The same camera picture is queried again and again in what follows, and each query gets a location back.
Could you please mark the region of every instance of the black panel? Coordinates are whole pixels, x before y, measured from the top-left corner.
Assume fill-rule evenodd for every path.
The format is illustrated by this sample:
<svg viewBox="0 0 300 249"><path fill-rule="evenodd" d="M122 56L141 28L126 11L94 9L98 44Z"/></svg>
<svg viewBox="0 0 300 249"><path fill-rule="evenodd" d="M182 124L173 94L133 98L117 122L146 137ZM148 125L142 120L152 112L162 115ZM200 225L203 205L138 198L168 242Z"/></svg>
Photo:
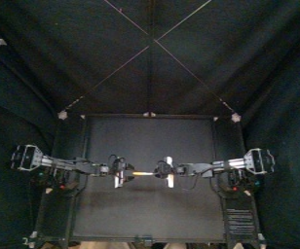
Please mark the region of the black panel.
<svg viewBox="0 0 300 249"><path fill-rule="evenodd" d="M108 161L124 156L137 170L153 171L157 161L172 156L177 162L213 161L211 120L89 119L86 157ZM189 188L193 178L180 178ZM113 179L89 179L76 215L74 236L144 237L178 240L224 240L224 217L209 179L192 191L166 188L165 180L138 178L114 189Z"/></svg>

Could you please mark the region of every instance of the black tent wall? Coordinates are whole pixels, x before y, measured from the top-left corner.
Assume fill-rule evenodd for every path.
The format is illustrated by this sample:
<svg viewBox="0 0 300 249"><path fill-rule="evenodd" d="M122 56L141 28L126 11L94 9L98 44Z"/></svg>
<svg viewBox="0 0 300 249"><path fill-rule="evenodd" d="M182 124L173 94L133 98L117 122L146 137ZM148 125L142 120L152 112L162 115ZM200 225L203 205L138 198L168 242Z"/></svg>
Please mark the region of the black tent wall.
<svg viewBox="0 0 300 249"><path fill-rule="evenodd" d="M295 19L291 24L295 24L297 34L295 35L295 32L289 32L292 25L287 24L285 28L283 28L285 36L280 36L280 42L277 42L276 37L273 38L269 47L275 49L275 43L277 43L280 48L287 46L287 49L280 53L281 57L273 73L271 76L263 76L263 79L267 79L265 82L259 85L259 90L256 90L255 94L253 92L249 93L249 99L252 100L243 103L244 108L240 108L241 110L249 110L245 115L247 121L244 121L243 116L248 148L271 148L276 155L276 174L265 178L265 187L259 193L259 208L265 236L273 248L279 249L300 248L300 49L284 56L291 47L288 43L292 43L293 38L297 41L300 40L300 32L297 31L300 30L300 19ZM14 37L14 35L15 32L10 31L9 37ZM18 44L19 52L23 50L23 45L25 43ZM48 43L41 43L40 45L45 48ZM26 58L32 58L32 45L28 45L26 51L29 51ZM257 62L257 60L253 60L253 63L247 63L248 68ZM32 69L36 69L38 64L32 64ZM54 63L45 63L45 65L50 68ZM236 74L237 77L244 76L240 72ZM61 111L61 108L54 110L54 107L65 107L76 99L74 96L69 95L64 95L70 98L69 101L53 99L50 96L57 98L61 92L54 92L57 95L48 94L48 88L41 86L50 86L52 77L46 75L46 72L41 72L41 74L42 78L46 79L45 84L37 81L36 74L29 71L23 61L13 53L13 44L7 48L0 47L0 246L22 243L22 236L29 236L33 230L32 222L36 215L36 210L32 212L29 205L29 199L34 198L30 194L36 195L36 193L29 192L29 176L11 171L6 167L11 149L17 144L36 143L45 153L50 154L54 144L56 116L57 112ZM57 89L64 89L64 92L66 91L66 88L64 88L65 83L64 78L57 85ZM236 83L224 86L224 89L235 88ZM259 99L256 96L259 93L265 93L261 102L255 101ZM140 94L140 89L136 90L136 95L140 98L145 96ZM88 105L93 106L93 98L90 97L86 101L89 101Z"/></svg>
<svg viewBox="0 0 300 249"><path fill-rule="evenodd" d="M0 246L18 244L15 248L33 230L37 195L29 175L13 171L7 162L18 144L36 143L50 153L57 124L36 85L25 83L33 79L19 61L10 50L0 50Z"/></svg>
<svg viewBox="0 0 300 249"><path fill-rule="evenodd" d="M264 105L245 126L249 148L271 148L276 173L259 192L264 231L275 248L300 248L300 49L281 64Z"/></svg>

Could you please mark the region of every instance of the metal frame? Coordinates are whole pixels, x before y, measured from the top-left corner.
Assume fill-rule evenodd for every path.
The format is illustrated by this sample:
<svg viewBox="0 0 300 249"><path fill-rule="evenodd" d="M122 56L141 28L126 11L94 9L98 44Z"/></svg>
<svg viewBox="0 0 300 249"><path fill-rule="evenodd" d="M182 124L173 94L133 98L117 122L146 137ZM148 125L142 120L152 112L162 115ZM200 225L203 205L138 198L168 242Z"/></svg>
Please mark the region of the metal frame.
<svg viewBox="0 0 300 249"><path fill-rule="evenodd" d="M93 115L92 117L98 117L98 118L145 118L141 115ZM209 119L208 116L160 116L157 119ZM237 137L241 137L241 126L240 124L235 124L239 127L239 132L240 134ZM213 122L213 141L215 141L215 147L213 147L213 154L215 154L215 160L217 159L217 153L219 153L219 146L220 146L220 140L217 137L219 134L219 128L217 128L217 123ZM86 147L88 147L88 119L84 122L82 126L82 155L86 155ZM245 152L244 144L241 143L241 152ZM66 198L70 198L70 208L69 208L69 214L68 214L68 226L65 229L65 235L61 237L54 237L46 234L40 234L38 233L38 238L36 238L36 247L34 248L41 248L44 243L48 241L58 241L60 244L62 245L64 249L69 248L69 242L70 241L112 241L112 242L144 242L148 244L152 244L154 242L185 242L185 243L227 243L228 249L233 249L235 245L237 242L241 243L251 243L256 248L260 248L260 240L259 240L259 234L260 234L260 221L259 221L259 214L257 214L257 208L256 208L256 200L255 197L251 196L251 206L249 210L253 213L253 223L255 223L255 233L251 237L244 238L244 239L235 239L231 237L229 234L229 220L228 220L228 213L227 213L227 208L228 208L228 202L227 198L224 196L220 196L221 198L221 203L223 203L223 211L224 211L224 220L225 220L225 234L224 234L224 240L204 240L204 239L174 239L174 238L156 238L156 240L149 237L109 237L109 236L74 236L74 226L76 226L76 204L77 204L77 197L78 197L80 192L76 190ZM41 225L44 223L44 214L45 214L45 209L48 206L48 197L44 194L42 197L42 202L41 202L41 208L40 208L40 214L38 214L38 219L37 219L37 224L36 224L36 231L41 231Z"/></svg>

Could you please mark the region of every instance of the cable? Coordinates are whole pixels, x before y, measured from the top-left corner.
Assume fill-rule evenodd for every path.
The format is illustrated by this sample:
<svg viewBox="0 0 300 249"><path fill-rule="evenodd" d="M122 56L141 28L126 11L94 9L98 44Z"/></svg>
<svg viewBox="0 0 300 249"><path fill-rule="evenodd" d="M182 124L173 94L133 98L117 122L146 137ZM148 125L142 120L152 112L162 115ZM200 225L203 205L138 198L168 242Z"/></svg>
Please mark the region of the cable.
<svg viewBox="0 0 300 249"><path fill-rule="evenodd" d="M174 54L166 49L166 47L160 43L158 40L154 40L154 42L160 45L160 47L165 50L165 52L172 56L172 58L176 60L176 62L181 65L181 67L189 72L189 74L195 77L195 79L207 87L209 93L220 100L223 105L229 109L232 113L236 113L233 108L228 105L228 103L223 100L223 98L212 91L208 84L201 80L201 78L191 71L191 69L185 66L185 64L178 60L178 58L174 56Z"/></svg>
<svg viewBox="0 0 300 249"><path fill-rule="evenodd" d="M141 28L141 26L125 15L124 10L118 9L110 1L105 0L105 2L116 9L116 11L133 23L133 25L148 35L148 32Z"/></svg>
<svg viewBox="0 0 300 249"><path fill-rule="evenodd" d="M197 10L196 11L193 11L188 16L186 16L186 18L182 20L182 21L180 21L178 23L177 23L177 25L157 39L158 41L160 40L162 40L162 38L165 38L165 36L178 27L178 26L181 26L181 24L189 19L189 18L192 18L192 16L212 2L213 0L209 0L207 3L204 3L199 8L197 8Z"/></svg>
<svg viewBox="0 0 300 249"><path fill-rule="evenodd" d="M149 46L146 46L126 62L122 66L118 67L118 69L114 70L114 72L93 87L90 88L85 94L76 99L76 101L66 106L66 108L64 109L64 111L72 109L78 103L80 101L125 68L125 66L134 61L134 59L149 49Z"/></svg>

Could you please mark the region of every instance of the metal bracket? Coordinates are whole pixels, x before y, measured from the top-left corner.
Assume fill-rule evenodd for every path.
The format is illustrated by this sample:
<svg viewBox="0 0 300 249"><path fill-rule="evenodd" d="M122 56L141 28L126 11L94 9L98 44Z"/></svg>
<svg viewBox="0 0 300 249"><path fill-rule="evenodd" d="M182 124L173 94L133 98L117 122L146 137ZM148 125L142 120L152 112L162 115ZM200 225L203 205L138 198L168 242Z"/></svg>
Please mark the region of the metal bracket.
<svg viewBox="0 0 300 249"><path fill-rule="evenodd" d="M146 247L153 246L153 244L154 244L153 238L152 237L145 237L144 238L144 244L145 244Z"/></svg>

